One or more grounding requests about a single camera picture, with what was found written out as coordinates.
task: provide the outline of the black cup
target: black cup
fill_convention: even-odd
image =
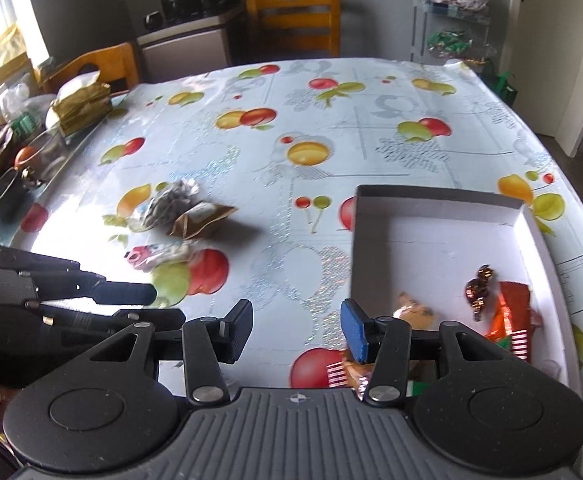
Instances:
[[[0,177],[0,221],[22,204],[27,190],[20,171],[15,168],[9,168]]]

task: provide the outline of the screw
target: screw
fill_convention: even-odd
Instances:
[[[222,399],[224,392],[217,386],[200,386],[193,391],[193,400],[198,402],[217,402]]]
[[[391,402],[400,398],[400,391],[393,386],[374,386],[369,390],[369,398],[376,402]]]

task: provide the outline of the tray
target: tray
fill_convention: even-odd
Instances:
[[[581,393],[567,306],[523,201],[459,189],[359,186],[355,226],[351,297],[370,317],[391,316],[404,290],[433,308],[438,322],[457,320],[486,333],[494,306],[474,321],[464,286],[489,264],[497,280],[531,289],[531,306],[543,324],[533,335],[532,364],[554,360],[559,380]]]

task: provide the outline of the wooden chair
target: wooden chair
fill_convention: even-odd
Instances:
[[[124,79],[127,91],[131,90],[139,82],[136,58],[133,46],[130,43],[122,43],[109,48],[102,48],[87,52],[77,57],[68,65],[63,66],[55,74],[52,74],[42,82],[42,88],[46,93],[57,94],[63,84],[75,78],[86,65],[95,65],[100,70],[99,81],[111,83]]]
[[[326,50],[331,57],[340,56],[340,0],[246,0],[246,4],[255,51]],[[328,12],[313,12],[312,7],[324,6]],[[328,33],[308,34],[312,28]],[[294,29],[303,30],[294,34]]]

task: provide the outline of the brown paper wrapper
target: brown paper wrapper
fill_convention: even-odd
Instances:
[[[209,237],[218,228],[220,220],[236,211],[238,208],[233,206],[200,202],[177,218],[169,235],[183,240]]]

